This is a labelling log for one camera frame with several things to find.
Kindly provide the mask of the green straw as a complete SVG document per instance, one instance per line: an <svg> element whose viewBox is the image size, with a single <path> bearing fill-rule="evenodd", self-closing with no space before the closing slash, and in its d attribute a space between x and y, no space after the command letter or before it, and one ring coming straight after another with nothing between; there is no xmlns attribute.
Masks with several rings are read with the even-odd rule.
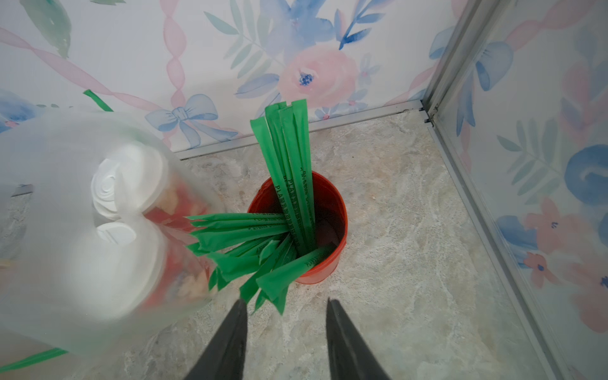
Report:
<svg viewBox="0 0 608 380"><path fill-rule="evenodd" d="M92 90L85 90L83 92L85 96L90 98L102 111L113 112L112 108L106 104L95 92Z"/></svg>

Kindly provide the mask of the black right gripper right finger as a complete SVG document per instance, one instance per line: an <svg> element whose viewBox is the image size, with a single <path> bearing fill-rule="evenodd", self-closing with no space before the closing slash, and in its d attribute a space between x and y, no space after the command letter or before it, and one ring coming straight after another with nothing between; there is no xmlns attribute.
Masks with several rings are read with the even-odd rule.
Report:
<svg viewBox="0 0 608 380"><path fill-rule="evenodd" d="M327 301L326 340L332 380L390 378L337 299Z"/></svg>

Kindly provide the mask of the clear plastic carrier bag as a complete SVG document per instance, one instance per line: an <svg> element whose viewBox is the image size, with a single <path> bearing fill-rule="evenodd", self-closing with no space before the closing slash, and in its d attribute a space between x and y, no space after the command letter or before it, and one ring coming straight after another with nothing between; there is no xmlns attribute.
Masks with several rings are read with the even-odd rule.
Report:
<svg viewBox="0 0 608 380"><path fill-rule="evenodd" d="M146 212L119 204L110 220L93 207L90 185L99 164L117 148L141 143L165 155L169 184ZM31 196L22 234L1 253L1 327L54 348L86 355L149 337L207 304L210 264L188 250L191 215L223 210L219 196L156 137L112 112L47 111L1 134L1 217L12 195ZM166 236L160 281L143 304L124 318L99 321L68 300L65 264L81 238L105 223L155 224Z"/></svg>

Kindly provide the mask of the white-lid red cup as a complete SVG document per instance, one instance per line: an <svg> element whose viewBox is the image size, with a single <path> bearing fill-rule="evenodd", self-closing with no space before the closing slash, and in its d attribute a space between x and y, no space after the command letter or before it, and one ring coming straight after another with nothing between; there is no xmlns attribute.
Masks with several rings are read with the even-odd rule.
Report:
<svg viewBox="0 0 608 380"><path fill-rule="evenodd" d="M93 175L90 191L93 207L110 220L120 218L119 204L146 212L169 184L169 164L162 153L139 142L111 152Z"/></svg>
<svg viewBox="0 0 608 380"><path fill-rule="evenodd" d="M105 223L80 239L65 264L71 305L99 321L138 309L160 281L166 236L148 221Z"/></svg>

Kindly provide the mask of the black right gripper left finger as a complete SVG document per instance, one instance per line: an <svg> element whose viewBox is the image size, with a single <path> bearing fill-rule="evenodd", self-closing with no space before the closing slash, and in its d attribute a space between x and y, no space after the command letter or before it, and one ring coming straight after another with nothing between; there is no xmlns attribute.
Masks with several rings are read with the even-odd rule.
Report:
<svg viewBox="0 0 608 380"><path fill-rule="evenodd" d="M245 367L247 334L247 305L239 299L232 306L185 380L241 380Z"/></svg>

